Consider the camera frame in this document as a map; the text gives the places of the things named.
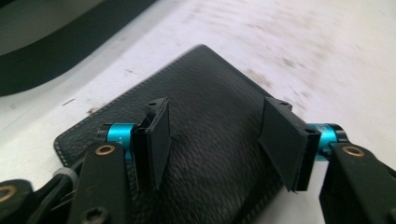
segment black cable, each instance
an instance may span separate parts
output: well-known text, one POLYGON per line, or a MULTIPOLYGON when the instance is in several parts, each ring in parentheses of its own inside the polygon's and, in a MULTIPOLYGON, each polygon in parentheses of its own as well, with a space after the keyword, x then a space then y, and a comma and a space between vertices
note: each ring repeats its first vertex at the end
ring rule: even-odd
POLYGON ((37 224, 40 223, 45 215, 51 210, 51 208, 67 193, 72 189, 72 182, 66 175, 61 177, 58 185, 48 194, 47 197, 41 202, 33 214, 29 217, 26 223, 37 224))
POLYGON ((58 185, 63 175, 54 176, 46 185, 35 192, 35 196, 39 202, 43 201, 47 195, 58 185))

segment black leather wallet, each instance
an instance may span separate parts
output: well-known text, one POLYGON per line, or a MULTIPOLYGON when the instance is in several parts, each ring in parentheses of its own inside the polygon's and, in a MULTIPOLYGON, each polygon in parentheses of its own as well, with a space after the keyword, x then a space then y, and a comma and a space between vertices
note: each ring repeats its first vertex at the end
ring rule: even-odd
POLYGON ((199 46, 58 136, 54 146, 69 166, 102 124, 139 122, 145 103, 168 97, 172 145, 160 189, 137 191, 134 166, 127 165, 134 223, 247 223, 281 187, 257 142, 268 96, 199 46))

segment white table surface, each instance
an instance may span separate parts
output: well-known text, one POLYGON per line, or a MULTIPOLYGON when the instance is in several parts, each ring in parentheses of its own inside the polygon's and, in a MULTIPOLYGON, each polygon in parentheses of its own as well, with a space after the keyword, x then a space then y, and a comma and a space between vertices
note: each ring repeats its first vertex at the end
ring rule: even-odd
MULTIPOLYGON (((0 181, 41 187, 62 166, 56 136, 198 44, 395 169, 395 24, 392 0, 160 0, 67 73, 0 97, 0 181)), ((324 223, 326 166, 316 163, 308 192, 282 190, 257 223, 324 223)))

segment screw hole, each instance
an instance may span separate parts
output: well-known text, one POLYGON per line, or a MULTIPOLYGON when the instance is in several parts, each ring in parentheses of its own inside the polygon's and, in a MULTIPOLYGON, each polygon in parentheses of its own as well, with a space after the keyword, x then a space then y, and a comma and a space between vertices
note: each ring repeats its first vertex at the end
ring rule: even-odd
POLYGON ((351 156, 356 156, 356 157, 362 157, 362 156, 364 156, 364 152, 363 152, 361 149, 356 148, 356 147, 343 147, 343 150, 344 150, 347 154, 349 154, 349 155, 351 155, 351 156))
POLYGON ((96 155, 105 156, 107 154, 112 153, 116 148, 113 146, 102 146, 95 150, 96 155))
POLYGON ((82 215, 82 224, 106 223, 108 212, 104 207, 94 207, 82 215))

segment textured leather surface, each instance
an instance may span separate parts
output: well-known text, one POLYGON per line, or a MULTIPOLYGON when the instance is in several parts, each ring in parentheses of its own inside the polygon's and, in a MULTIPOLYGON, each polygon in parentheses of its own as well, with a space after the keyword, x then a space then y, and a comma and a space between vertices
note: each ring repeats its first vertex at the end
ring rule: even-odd
POLYGON ((197 47, 60 135, 65 166, 109 122, 139 122, 143 105, 168 97, 172 146, 159 191, 136 190, 134 223, 247 223, 281 184, 257 143, 269 94, 206 46, 197 47))

